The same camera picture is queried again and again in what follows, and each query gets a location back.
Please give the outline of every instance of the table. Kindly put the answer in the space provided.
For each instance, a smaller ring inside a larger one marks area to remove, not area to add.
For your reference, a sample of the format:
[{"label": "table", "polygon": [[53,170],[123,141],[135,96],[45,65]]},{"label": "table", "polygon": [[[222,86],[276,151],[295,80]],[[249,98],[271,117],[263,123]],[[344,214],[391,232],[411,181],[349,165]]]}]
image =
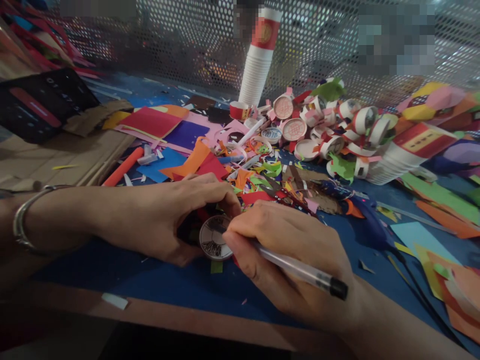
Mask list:
[{"label": "table", "polygon": [[[132,91],[132,95],[126,95],[108,90],[109,93],[126,97],[135,107],[164,104],[182,106],[182,101],[187,101],[184,95],[193,95],[168,83],[122,73],[111,74],[105,83]],[[101,101],[111,100],[103,95],[98,97]],[[230,99],[221,100],[228,103]],[[217,103],[217,106],[228,108],[224,103]],[[291,154],[282,153],[282,163],[288,164],[292,159]],[[305,167],[326,173],[324,166],[307,164]],[[130,170],[128,175],[131,179],[141,176],[135,169]],[[471,184],[455,175],[442,177],[439,183],[465,193],[473,189]],[[356,179],[353,187],[378,201],[432,220],[417,208],[411,195],[395,184],[377,186]],[[317,215],[338,231],[355,274],[431,327],[440,330],[389,262],[387,254],[366,246],[368,234],[361,219],[321,211]],[[385,216],[378,216],[385,223],[393,224]],[[406,216],[400,220],[401,223],[410,221],[413,220]],[[477,243],[458,239],[428,225],[425,227],[464,265],[480,268]],[[430,292],[420,263],[411,256],[405,257],[425,294],[449,323],[443,303]],[[204,258],[186,268],[177,268],[155,259],[143,259],[144,256],[138,253],[114,248],[102,241],[92,241],[36,273],[13,299],[27,304],[287,350],[321,350],[325,354],[327,347],[328,352],[346,357],[350,355],[338,339],[307,329],[277,311],[232,260],[224,263],[223,273],[210,274],[210,261]],[[359,260],[374,270],[375,274],[359,268]],[[398,266],[406,275],[400,263]],[[103,292],[128,297],[131,304],[124,311],[116,309],[100,300]],[[480,346],[453,331],[474,356],[480,357]]]}]

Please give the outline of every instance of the left hand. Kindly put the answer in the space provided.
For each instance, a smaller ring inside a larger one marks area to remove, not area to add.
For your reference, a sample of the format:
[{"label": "left hand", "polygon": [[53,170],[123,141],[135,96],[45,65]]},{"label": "left hand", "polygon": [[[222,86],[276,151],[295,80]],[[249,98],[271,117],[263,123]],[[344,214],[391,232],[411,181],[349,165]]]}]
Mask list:
[{"label": "left hand", "polygon": [[189,213],[219,203],[233,218],[241,207],[232,186],[214,174],[190,175],[180,182],[99,188],[95,235],[112,245],[183,267],[203,255],[177,238]]}]

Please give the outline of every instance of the blue table surface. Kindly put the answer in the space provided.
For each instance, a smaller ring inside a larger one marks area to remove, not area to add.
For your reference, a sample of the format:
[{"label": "blue table surface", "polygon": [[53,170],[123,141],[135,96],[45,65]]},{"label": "blue table surface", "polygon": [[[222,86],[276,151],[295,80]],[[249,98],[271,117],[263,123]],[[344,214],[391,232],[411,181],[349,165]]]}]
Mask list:
[{"label": "blue table surface", "polygon": [[[102,81],[110,86],[132,91],[132,95],[126,95],[123,92],[102,88],[108,93],[127,98],[135,107],[151,107],[164,104],[182,106],[181,101],[186,103],[188,100],[184,95],[192,96],[194,94],[169,85],[167,82],[151,81],[123,73],[110,74]],[[211,94],[202,89],[198,89],[198,91]],[[102,102],[111,100],[104,95],[95,95]],[[217,103],[216,106],[223,109],[228,108],[227,105],[222,103]],[[295,159],[291,154],[282,152],[282,163],[288,164],[290,160]],[[307,169],[326,173],[325,166],[309,163],[304,165]],[[131,169],[128,175],[131,179],[141,176],[135,169]],[[473,184],[455,175],[441,177],[438,182],[457,193],[468,193],[475,188]],[[144,184],[149,183],[151,183],[151,180],[148,179]],[[410,194],[395,186],[395,184],[377,186],[356,179],[353,187],[358,191],[369,194],[377,201],[433,221],[417,208]],[[361,219],[351,216],[330,215],[321,211],[317,215],[322,216],[329,226],[338,231],[355,274],[368,281],[376,289],[431,327],[440,330],[389,262],[387,254],[364,245],[368,243],[369,234],[365,231]],[[381,214],[378,214],[378,216],[385,223],[394,224],[385,216]],[[407,223],[411,221],[414,220],[402,216],[399,222]],[[464,265],[480,268],[478,241],[458,239],[436,228],[428,225],[424,226]],[[421,264],[412,256],[405,254],[405,257],[423,291],[438,313],[449,324],[445,306],[443,302],[433,297]],[[186,268],[177,268],[151,258],[142,262],[143,258],[144,256],[138,253],[115,248],[103,241],[92,241],[75,253],[62,257],[37,272],[33,279],[263,322],[304,327],[277,311],[269,300],[243,275],[232,260],[223,264],[223,273],[210,274],[210,261],[205,258],[197,259]],[[359,260],[362,260],[370,269],[374,270],[375,274],[359,268]],[[397,264],[402,272],[407,275],[398,261]],[[474,356],[480,357],[480,346],[460,332],[453,331]]]}]

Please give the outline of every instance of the hand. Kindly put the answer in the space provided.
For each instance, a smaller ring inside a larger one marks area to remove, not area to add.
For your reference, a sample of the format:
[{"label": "hand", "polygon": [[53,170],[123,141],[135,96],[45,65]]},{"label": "hand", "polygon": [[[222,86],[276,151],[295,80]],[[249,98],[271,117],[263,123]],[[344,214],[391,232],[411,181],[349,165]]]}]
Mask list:
[{"label": "hand", "polygon": [[[265,260],[248,238],[266,248],[296,258],[344,281],[342,301],[303,282]],[[315,328],[343,333],[361,323],[359,284],[337,232],[318,219],[270,201],[257,201],[234,218],[223,239],[241,270],[282,312]]]},{"label": "hand", "polygon": [[189,213],[219,203],[230,217],[241,213],[230,184],[212,174],[190,175],[180,182],[101,188],[95,234],[112,245],[183,267],[202,250],[177,238]]}]

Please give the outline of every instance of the forearm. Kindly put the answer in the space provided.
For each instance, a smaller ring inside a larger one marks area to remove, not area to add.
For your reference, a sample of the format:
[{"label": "forearm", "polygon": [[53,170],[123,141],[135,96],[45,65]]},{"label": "forearm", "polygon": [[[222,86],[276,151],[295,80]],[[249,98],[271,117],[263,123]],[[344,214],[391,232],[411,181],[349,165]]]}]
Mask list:
[{"label": "forearm", "polygon": [[366,320],[341,337],[359,359],[474,359],[366,281],[357,280]]},{"label": "forearm", "polygon": [[[96,188],[64,188],[45,194],[27,210],[26,236],[40,250],[62,252],[84,244],[95,231]],[[0,292],[53,260],[26,252],[15,243],[13,220],[34,194],[0,200]]]}]

